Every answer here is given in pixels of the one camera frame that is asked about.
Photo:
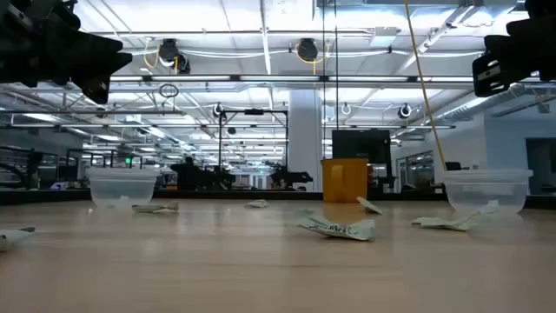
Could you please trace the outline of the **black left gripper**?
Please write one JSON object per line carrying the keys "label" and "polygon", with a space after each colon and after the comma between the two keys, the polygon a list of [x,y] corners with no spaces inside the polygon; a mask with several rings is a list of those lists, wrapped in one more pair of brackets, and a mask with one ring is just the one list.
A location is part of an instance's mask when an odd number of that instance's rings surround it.
{"label": "black left gripper", "polygon": [[133,60],[115,39],[81,31],[76,0],[0,0],[0,83],[73,83],[108,102],[111,75]]}

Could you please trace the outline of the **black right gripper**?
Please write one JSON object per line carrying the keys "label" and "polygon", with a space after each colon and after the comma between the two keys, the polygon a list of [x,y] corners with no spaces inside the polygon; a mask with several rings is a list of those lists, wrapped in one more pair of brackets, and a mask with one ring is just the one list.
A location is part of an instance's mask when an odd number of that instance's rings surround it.
{"label": "black right gripper", "polygon": [[509,36],[484,38],[485,53],[472,63],[477,97],[506,91],[533,75],[556,81],[556,0],[525,0],[528,18],[506,25]]}

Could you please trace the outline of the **clear plastic bin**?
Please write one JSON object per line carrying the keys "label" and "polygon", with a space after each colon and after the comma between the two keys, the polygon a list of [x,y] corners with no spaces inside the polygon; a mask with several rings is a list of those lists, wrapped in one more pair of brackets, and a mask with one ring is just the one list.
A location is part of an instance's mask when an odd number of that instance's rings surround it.
{"label": "clear plastic bin", "polygon": [[148,204],[159,170],[90,168],[87,171],[93,202],[101,208]]}
{"label": "clear plastic bin", "polygon": [[454,170],[443,175],[448,202],[457,213],[481,208],[517,214],[525,206],[531,170]]}

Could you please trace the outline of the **person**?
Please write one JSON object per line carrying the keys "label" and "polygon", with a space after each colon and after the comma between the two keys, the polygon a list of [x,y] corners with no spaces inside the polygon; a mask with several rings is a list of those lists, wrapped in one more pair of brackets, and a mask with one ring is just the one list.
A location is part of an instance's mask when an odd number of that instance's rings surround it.
{"label": "person", "polygon": [[182,163],[175,163],[170,168],[177,174],[177,188],[179,190],[196,190],[200,169],[194,164],[191,156],[186,156]]}

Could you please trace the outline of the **black background robot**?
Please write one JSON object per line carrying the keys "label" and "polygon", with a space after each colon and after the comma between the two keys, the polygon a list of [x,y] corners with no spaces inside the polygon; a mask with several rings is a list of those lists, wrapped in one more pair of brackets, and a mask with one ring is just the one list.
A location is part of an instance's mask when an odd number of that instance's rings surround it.
{"label": "black background robot", "polygon": [[270,175],[272,190],[306,191],[306,184],[314,181],[306,171],[292,172],[280,163],[271,163],[270,166],[273,169]]}
{"label": "black background robot", "polygon": [[202,170],[201,187],[203,190],[231,190],[235,175],[228,170],[215,166],[212,170]]}

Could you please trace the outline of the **black computer case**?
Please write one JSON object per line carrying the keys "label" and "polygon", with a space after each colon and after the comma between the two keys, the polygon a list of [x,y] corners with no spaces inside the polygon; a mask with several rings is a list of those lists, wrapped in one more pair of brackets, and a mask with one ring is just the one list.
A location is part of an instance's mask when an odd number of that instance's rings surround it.
{"label": "black computer case", "polygon": [[333,130],[333,158],[364,158],[371,164],[386,166],[393,176],[391,137],[388,130]]}

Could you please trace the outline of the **white building pillar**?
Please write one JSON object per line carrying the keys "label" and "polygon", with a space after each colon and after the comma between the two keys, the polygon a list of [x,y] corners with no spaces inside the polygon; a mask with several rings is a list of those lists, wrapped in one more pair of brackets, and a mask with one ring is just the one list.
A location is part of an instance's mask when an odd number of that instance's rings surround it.
{"label": "white building pillar", "polygon": [[322,192],[321,99],[318,90],[291,90],[288,102],[288,169],[307,172],[309,192]]}

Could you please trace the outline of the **yellow plastic mug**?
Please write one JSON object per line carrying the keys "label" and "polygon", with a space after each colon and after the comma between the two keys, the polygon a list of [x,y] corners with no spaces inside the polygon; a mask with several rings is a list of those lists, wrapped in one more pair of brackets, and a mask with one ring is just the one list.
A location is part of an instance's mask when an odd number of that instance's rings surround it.
{"label": "yellow plastic mug", "polygon": [[367,196],[367,160],[333,158],[321,161],[322,193],[326,203],[357,203]]}

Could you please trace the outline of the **black gantry frame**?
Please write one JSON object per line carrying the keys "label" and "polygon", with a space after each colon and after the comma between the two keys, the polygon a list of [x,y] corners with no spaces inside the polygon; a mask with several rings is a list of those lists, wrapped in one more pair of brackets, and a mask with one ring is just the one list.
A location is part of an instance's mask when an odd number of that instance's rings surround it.
{"label": "black gantry frame", "polygon": [[272,175],[288,166],[288,126],[286,110],[222,110],[217,124],[217,168],[238,176],[239,187],[279,187]]}

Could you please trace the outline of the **black aluminium table frame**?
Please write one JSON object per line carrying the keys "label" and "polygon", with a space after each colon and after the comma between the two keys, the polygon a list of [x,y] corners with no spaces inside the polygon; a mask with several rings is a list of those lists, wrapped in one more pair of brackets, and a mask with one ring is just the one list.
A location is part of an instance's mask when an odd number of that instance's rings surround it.
{"label": "black aluminium table frame", "polygon": [[[292,200],[292,201],[318,201],[323,200],[320,192],[304,191],[276,191],[276,190],[251,190],[251,191],[183,191],[183,190],[154,190],[154,191],[118,191],[109,188],[108,191],[92,190],[0,190],[0,206],[18,205],[26,203],[56,203],[85,200],[116,200],[124,196],[129,200],[146,200],[157,198],[167,199],[228,199],[228,200]],[[447,201],[445,194],[378,194],[370,197],[371,202],[412,202],[412,201]],[[526,209],[556,210],[556,196],[527,196],[524,205]]]}

